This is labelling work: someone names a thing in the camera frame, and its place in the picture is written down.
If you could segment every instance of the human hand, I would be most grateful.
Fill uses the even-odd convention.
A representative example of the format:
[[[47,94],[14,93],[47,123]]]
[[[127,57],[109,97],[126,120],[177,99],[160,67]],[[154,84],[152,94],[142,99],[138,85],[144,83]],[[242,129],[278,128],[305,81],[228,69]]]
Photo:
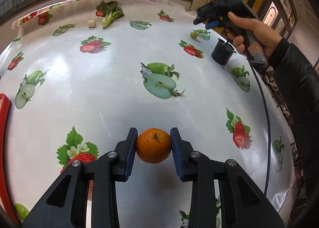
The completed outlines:
[[[228,12],[228,17],[238,27],[250,30],[254,33],[257,40],[263,46],[266,59],[269,60],[272,52],[274,51],[282,37],[275,30],[264,24],[262,21],[259,21],[258,19],[238,17],[233,12]],[[232,40],[237,52],[242,54],[245,50],[244,37],[235,36],[233,33],[230,32],[228,32],[227,35]]]

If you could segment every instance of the black cable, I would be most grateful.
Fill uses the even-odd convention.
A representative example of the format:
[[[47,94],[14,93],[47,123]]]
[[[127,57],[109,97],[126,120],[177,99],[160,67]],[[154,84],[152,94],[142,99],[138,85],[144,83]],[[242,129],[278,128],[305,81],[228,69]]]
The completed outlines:
[[[270,137],[270,120],[269,120],[269,113],[268,113],[268,109],[267,109],[267,104],[266,104],[266,99],[265,99],[265,95],[264,95],[264,92],[263,92],[263,89],[260,85],[260,82],[259,82],[259,79],[256,75],[256,72],[255,70],[253,69],[253,66],[251,65],[251,62],[250,62],[250,58],[248,56],[248,50],[247,48],[245,47],[245,53],[246,53],[246,57],[247,57],[247,60],[248,60],[248,63],[251,67],[251,70],[255,76],[255,79],[257,80],[257,84],[258,84],[258,87],[259,87],[259,90],[260,90],[260,94],[261,94],[261,97],[263,99],[263,103],[264,103],[264,108],[265,108],[265,113],[266,113],[266,119],[267,119],[267,129],[268,129],[268,158],[267,158],[267,173],[266,173],[266,184],[265,184],[265,190],[264,190],[264,195],[266,196],[267,195],[267,190],[268,190],[268,183],[269,183],[269,172],[270,172],[270,155],[271,155],[271,137]]]

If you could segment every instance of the strawberry print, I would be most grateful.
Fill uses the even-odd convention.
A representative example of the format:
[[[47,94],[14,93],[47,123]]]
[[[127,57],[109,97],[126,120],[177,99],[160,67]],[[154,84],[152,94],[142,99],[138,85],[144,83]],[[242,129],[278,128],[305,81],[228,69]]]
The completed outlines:
[[[44,13],[38,15],[38,24],[41,26],[44,26],[47,23],[49,23],[49,21],[52,17],[53,17],[53,15],[49,14],[49,12],[44,12]]]
[[[163,10],[161,10],[158,13],[158,16],[160,17],[160,19],[167,21],[167,22],[174,22],[175,21],[173,18],[170,18],[169,15],[165,14],[165,12]]]
[[[244,125],[239,116],[235,116],[226,109],[227,122],[226,127],[232,133],[232,140],[239,149],[249,149],[251,147],[250,127]]]
[[[63,166],[60,171],[62,173],[74,160],[80,160],[84,164],[97,160],[98,147],[89,141],[84,142],[83,137],[72,127],[66,137],[66,144],[58,148],[56,153],[58,154],[59,164]],[[93,180],[90,180],[88,194],[88,200],[90,201],[92,201],[92,194]]]
[[[33,17],[37,16],[37,12],[31,13],[29,16],[30,16],[31,18],[33,18]]]
[[[181,40],[181,42],[179,43],[179,46],[183,47],[184,51],[192,56],[195,56],[200,59],[204,58],[203,52],[201,50],[196,49],[193,45],[188,44],[187,42],[183,40]]]
[[[101,17],[105,17],[105,15],[103,14],[102,10],[98,10],[95,12],[96,16],[101,16]]]
[[[111,45],[110,42],[103,41],[103,38],[95,36],[90,36],[86,40],[83,40],[81,44],[80,51],[88,53],[99,53],[104,51],[106,46]]]
[[[19,62],[24,59],[22,56],[23,53],[19,52],[18,55],[12,59],[11,63],[8,66],[9,71],[12,71],[19,64]]]

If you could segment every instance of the blue gripper pad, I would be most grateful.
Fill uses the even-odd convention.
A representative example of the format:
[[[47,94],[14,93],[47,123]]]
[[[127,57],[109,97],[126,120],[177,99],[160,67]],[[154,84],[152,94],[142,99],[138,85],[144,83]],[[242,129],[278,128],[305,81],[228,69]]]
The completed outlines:
[[[184,170],[183,170],[182,154],[179,148],[179,143],[183,141],[176,127],[171,129],[170,137],[172,140],[172,153],[174,158],[176,174],[179,176],[180,180],[183,180]]]
[[[128,150],[126,157],[125,157],[126,168],[125,168],[124,176],[125,176],[126,180],[129,179],[129,176],[132,173],[132,168],[133,168],[133,163],[134,163],[134,158],[135,158],[135,144],[136,144],[137,137],[138,137],[138,131],[137,131],[137,129],[135,129],[133,136],[132,136],[132,141],[130,143],[129,150]]]

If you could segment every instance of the finger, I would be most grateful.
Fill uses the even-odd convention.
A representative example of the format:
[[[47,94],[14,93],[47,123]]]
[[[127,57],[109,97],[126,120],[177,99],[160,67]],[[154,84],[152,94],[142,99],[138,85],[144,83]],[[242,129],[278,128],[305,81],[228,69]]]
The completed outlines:
[[[241,45],[242,43],[244,43],[244,37],[242,37],[242,36],[236,36],[236,37],[233,39],[232,42],[234,43],[235,46],[239,46],[239,45]]]
[[[260,22],[257,19],[238,17],[233,12],[228,12],[228,17],[238,27],[248,29],[250,31],[254,31]]]
[[[245,51],[245,46],[243,44],[236,46],[236,50],[238,53],[243,54]]]
[[[227,36],[231,40],[233,40],[235,38],[235,36],[232,33],[227,33]]]

